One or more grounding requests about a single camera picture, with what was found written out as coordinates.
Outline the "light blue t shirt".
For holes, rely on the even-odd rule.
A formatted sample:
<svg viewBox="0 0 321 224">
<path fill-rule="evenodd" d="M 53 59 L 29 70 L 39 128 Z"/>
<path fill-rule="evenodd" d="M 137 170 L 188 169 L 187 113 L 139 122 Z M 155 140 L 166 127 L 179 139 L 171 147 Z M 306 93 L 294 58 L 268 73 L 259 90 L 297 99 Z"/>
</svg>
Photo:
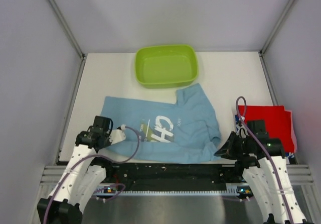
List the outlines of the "light blue t shirt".
<svg viewBox="0 0 321 224">
<path fill-rule="evenodd" d="M 179 89 L 175 104 L 107 96 L 101 115 L 138 131 L 108 147 L 139 160 L 193 164 L 215 161 L 221 142 L 214 108 L 199 84 Z"/>
</svg>

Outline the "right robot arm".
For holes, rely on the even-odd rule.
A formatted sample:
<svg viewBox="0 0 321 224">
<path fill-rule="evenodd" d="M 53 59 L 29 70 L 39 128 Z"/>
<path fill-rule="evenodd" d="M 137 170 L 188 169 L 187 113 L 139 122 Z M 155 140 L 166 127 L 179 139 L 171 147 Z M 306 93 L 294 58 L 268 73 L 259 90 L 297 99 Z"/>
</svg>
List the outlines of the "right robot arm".
<svg viewBox="0 0 321 224">
<path fill-rule="evenodd" d="M 295 197 L 281 140 L 269 137 L 263 120 L 248 121 L 245 137 L 231 132 L 215 156 L 234 160 L 234 176 L 246 182 L 264 223 L 308 223 Z"/>
</svg>

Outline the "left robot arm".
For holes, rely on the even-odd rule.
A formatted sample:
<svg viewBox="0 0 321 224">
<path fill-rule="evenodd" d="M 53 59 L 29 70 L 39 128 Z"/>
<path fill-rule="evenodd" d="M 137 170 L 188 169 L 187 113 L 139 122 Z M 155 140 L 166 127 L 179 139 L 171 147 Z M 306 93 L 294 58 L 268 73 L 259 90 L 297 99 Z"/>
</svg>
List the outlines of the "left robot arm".
<svg viewBox="0 0 321 224">
<path fill-rule="evenodd" d="M 81 131 L 60 180 L 48 195 L 37 204 L 41 223 L 81 223 L 86 204 L 98 184 L 113 178 L 114 171 L 107 165 L 91 165 L 98 152 L 111 145 L 113 121 L 96 116 L 88 130 Z"/>
</svg>

